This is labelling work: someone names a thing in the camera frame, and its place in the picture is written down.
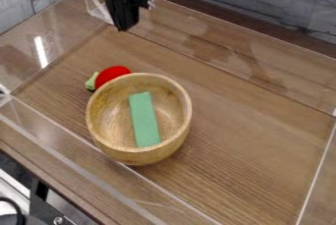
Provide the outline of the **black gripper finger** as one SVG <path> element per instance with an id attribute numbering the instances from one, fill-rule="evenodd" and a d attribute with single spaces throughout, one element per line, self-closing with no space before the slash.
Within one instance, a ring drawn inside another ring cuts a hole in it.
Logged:
<path id="1" fill-rule="evenodd" d="M 119 31 L 129 31 L 139 22 L 139 7 L 113 3 L 109 8 L 117 28 Z"/>

